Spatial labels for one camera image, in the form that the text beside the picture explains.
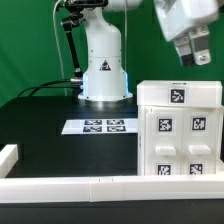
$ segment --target white frame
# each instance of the white frame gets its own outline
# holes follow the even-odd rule
[[[16,145],[0,152],[0,173],[7,170],[0,179],[0,203],[224,198],[221,161],[216,175],[5,178],[17,160]]]

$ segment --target black tabletop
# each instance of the black tabletop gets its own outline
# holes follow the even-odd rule
[[[135,102],[99,109],[24,97],[0,109],[0,144],[19,144],[7,178],[137,174],[137,134],[62,136],[67,119],[137,118]],[[223,223],[224,200],[0,204],[1,223]]]

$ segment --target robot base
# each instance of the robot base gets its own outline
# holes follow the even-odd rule
[[[90,106],[90,107],[98,107],[98,108],[104,108],[104,107],[120,107],[128,104],[133,103],[133,94],[128,93],[127,97],[120,100],[111,100],[111,101],[96,101],[96,100],[90,100],[85,99],[82,95],[82,93],[78,96],[78,103],[80,105]]]

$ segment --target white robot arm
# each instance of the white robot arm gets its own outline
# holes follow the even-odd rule
[[[154,0],[167,41],[174,41],[183,65],[211,61],[207,25],[218,19],[223,0]]]
[[[128,92],[127,74],[121,63],[120,31],[104,20],[102,11],[135,9],[141,2],[142,0],[65,1],[70,17],[64,25],[75,27],[82,22],[87,34],[88,69],[83,74],[83,92],[79,99],[111,103],[132,98],[132,94]]]

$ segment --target green backdrop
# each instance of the green backdrop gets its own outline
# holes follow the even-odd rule
[[[0,7],[0,105],[25,88],[61,79],[52,12],[54,0],[11,0]],[[66,78],[73,76],[71,57],[57,13],[59,38]],[[125,15],[107,13],[105,18],[122,33]],[[87,46],[83,27],[74,30],[79,60],[87,68]],[[152,0],[143,0],[138,10],[128,12],[127,68],[129,89],[136,92],[142,80],[221,80],[224,74],[224,16],[210,25],[212,62],[202,67],[183,68],[172,43],[161,33]],[[39,95],[63,95],[63,90],[43,90]]]

